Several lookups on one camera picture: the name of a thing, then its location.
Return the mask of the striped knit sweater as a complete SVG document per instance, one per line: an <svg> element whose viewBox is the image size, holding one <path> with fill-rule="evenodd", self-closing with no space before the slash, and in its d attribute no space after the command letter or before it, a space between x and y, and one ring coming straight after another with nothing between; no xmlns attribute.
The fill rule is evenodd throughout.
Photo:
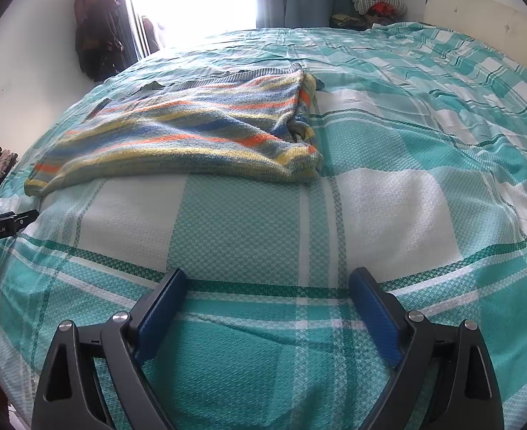
<svg viewBox="0 0 527 430"><path fill-rule="evenodd" d="M100 178L210 174L309 182L322 167L309 124L323 83L288 68L225 72L104 98L50 145L26 178L28 196Z"/></svg>

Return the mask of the dark hanging clothes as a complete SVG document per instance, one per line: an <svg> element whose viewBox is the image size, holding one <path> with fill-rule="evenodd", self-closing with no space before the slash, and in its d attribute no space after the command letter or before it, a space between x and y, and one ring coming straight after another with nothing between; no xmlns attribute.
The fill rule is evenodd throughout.
<svg viewBox="0 0 527 430"><path fill-rule="evenodd" d="M127 67L119 37L117 0L74 0L75 50L81 71L104 82Z"/></svg>

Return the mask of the clothes pile in corner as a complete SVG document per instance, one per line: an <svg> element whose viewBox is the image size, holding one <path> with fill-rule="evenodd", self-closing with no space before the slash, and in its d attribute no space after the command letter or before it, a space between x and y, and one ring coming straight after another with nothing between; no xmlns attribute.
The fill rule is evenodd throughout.
<svg viewBox="0 0 527 430"><path fill-rule="evenodd" d="M332 28L365 31L374 24L389 25L399 22L407 14L401 0L351 0L353 14L337 13L330 17Z"/></svg>

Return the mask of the teal checked bed cover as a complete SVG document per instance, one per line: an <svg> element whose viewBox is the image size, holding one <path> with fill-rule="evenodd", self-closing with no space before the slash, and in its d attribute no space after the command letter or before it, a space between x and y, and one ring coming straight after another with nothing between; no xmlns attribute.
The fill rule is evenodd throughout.
<svg viewBox="0 0 527 430"><path fill-rule="evenodd" d="M41 153L145 82L299 63L324 84L310 185L207 175L26 197ZM59 322L107 320L167 268L187 300L145 373L180 429L356 429L389 378L347 296L363 266L408 310L477 322L504 425L527 422L527 68L420 23L262 29L141 61L69 107L0 188L0 386L30 420Z"/></svg>

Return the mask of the cream headboard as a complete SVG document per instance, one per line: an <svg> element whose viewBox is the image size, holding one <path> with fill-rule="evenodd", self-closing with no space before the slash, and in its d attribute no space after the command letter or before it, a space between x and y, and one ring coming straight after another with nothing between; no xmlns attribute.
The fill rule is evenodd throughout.
<svg viewBox="0 0 527 430"><path fill-rule="evenodd" d="M527 68L527 14L493 0L427 0L423 21L478 39Z"/></svg>

